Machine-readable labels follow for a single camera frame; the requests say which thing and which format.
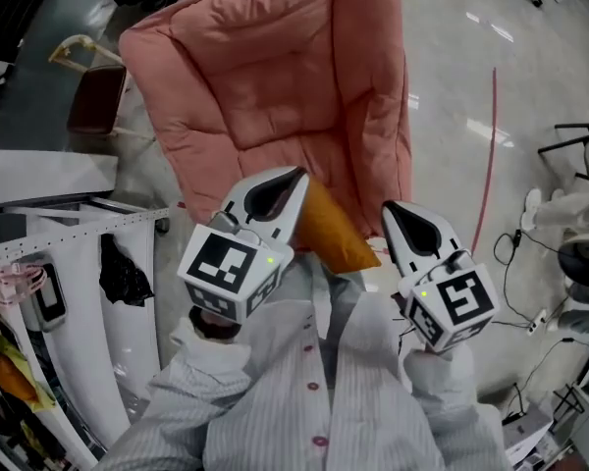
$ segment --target white robot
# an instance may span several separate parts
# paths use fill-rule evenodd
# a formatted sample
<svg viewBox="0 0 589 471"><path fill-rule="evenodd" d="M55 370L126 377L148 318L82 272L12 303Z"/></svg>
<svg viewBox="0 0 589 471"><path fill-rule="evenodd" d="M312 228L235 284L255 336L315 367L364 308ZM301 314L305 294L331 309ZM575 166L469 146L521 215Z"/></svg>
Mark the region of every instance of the white robot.
<svg viewBox="0 0 589 471"><path fill-rule="evenodd" d="M196 226L177 272L195 305L195 325L200 309L206 310L231 321L233 335L279 285L294 257L289 242L308 184L297 167L245 178L209 225ZM486 267L473 262L451 225L398 201L384 204L382 221L402 275L395 299L420 337L439 352L481 332L499 311L497 293Z"/></svg>

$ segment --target pink fabric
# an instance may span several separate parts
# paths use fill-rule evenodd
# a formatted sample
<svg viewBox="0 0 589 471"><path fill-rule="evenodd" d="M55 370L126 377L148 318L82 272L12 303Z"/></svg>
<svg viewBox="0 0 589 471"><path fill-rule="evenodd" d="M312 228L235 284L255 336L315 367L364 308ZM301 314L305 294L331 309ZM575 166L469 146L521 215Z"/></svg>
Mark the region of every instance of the pink fabric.
<svg viewBox="0 0 589 471"><path fill-rule="evenodd" d="M410 200L400 0L183 0L120 51L196 220L286 165L365 236L382 234L382 202Z"/></svg>

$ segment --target shirt button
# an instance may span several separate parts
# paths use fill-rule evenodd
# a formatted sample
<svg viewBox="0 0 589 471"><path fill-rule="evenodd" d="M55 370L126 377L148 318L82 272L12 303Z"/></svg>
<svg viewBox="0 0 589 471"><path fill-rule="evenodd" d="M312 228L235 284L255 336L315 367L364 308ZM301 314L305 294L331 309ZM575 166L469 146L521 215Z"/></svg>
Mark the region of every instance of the shirt button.
<svg viewBox="0 0 589 471"><path fill-rule="evenodd" d="M327 438L323 438L322 436L315 436L312 438L312 442L316 446L327 446L330 443Z"/></svg>

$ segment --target black plastic bag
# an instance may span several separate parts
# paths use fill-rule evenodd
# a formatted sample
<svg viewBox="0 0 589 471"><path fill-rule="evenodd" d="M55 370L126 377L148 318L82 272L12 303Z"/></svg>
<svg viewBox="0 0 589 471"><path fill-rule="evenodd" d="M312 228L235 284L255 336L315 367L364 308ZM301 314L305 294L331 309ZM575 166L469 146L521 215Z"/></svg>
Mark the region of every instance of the black plastic bag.
<svg viewBox="0 0 589 471"><path fill-rule="evenodd" d="M100 287L111 303L122 300L143 307L144 300L154 296L146 275L120 252L111 234L100 238L100 265Z"/></svg>

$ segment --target white striped shirt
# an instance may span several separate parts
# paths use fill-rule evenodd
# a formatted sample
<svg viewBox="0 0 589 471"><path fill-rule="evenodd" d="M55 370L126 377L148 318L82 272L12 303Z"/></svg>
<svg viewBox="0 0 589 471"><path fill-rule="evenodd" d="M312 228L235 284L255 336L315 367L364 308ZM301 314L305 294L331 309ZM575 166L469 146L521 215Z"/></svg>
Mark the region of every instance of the white striped shirt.
<svg viewBox="0 0 589 471"><path fill-rule="evenodd" d="M235 343L202 340L182 320L150 406L96 470L509 470L499 414L476 402L469 348L413 351L410 394L389 305L350 284L331 284L327 340L309 298L282 298L288 282Z"/></svg>

